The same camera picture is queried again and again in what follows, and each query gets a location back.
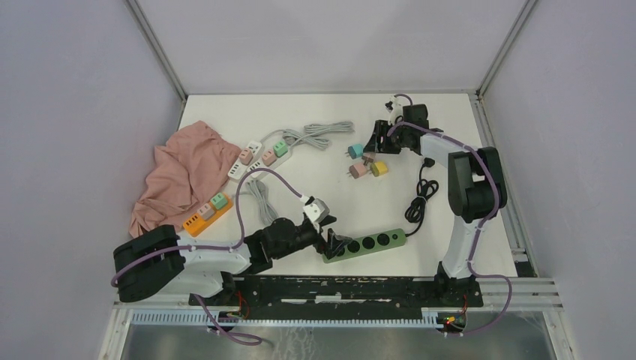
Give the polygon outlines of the pink charger plug end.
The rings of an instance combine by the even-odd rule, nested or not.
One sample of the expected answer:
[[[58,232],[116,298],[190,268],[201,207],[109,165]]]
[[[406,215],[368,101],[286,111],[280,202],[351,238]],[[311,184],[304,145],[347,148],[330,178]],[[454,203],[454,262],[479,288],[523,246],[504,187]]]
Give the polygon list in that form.
[[[361,156],[361,160],[365,166],[370,165],[376,161],[377,154],[375,152],[365,152]]]

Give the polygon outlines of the teal usb charger plug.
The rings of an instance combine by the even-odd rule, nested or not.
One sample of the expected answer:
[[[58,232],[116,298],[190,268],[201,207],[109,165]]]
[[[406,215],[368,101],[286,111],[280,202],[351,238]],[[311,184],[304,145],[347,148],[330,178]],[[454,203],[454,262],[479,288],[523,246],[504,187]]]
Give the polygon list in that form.
[[[360,143],[349,145],[347,147],[346,154],[353,160],[359,159],[364,154],[364,146]]]

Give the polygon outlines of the yellow charger plug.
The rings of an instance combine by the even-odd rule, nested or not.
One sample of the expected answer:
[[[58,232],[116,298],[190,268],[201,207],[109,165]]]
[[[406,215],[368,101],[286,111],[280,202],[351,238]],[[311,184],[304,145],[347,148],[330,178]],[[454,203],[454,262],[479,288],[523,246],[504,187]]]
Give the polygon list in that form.
[[[389,172],[389,168],[383,161],[377,161],[370,164],[370,171],[374,177],[384,176]]]

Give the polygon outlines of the green power strip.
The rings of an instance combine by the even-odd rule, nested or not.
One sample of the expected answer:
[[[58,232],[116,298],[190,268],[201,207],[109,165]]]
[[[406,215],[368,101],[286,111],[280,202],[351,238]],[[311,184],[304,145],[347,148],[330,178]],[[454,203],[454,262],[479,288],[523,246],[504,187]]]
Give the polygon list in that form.
[[[407,242],[406,233],[400,228],[352,239],[353,241],[338,256],[327,259],[325,254],[323,254],[322,261],[329,264],[350,260],[356,257],[399,248],[404,246]]]

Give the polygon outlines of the pink charger plug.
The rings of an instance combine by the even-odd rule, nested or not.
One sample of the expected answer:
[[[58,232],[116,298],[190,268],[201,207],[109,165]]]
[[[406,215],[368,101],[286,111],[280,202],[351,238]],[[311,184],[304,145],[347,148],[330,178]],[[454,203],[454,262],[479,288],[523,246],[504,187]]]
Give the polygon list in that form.
[[[349,166],[348,173],[354,179],[359,179],[368,173],[368,168],[363,162],[358,162]]]

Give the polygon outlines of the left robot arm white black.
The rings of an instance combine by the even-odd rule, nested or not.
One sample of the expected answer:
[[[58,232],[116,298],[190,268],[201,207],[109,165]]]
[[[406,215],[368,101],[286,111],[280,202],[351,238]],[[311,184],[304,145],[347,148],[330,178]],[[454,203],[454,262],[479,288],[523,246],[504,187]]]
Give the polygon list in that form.
[[[271,269],[274,260],[308,247],[333,258],[352,242],[333,230],[323,236],[321,225],[308,218],[296,225],[280,217],[247,236],[236,249],[180,238],[174,226],[163,225],[114,250],[116,273],[111,284],[124,303],[156,295],[197,294],[227,305],[236,295],[231,275],[259,274]]]

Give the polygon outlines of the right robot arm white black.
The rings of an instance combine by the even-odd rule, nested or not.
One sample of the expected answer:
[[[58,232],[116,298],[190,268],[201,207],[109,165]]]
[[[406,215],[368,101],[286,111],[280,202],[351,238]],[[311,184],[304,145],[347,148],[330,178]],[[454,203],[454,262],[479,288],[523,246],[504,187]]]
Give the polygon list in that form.
[[[365,153],[397,155],[409,149],[447,170],[448,204],[455,216],[448,250],[440,262],[433,297],[452,306],[464,294],[460,280],[476,277],[473,258],[485,224],[507,203],[507,190],[499,152],[494,147],[474,148],[443,130],[432,128],[424,104],[385,104],[387,120],[377,120],[364,146]]]

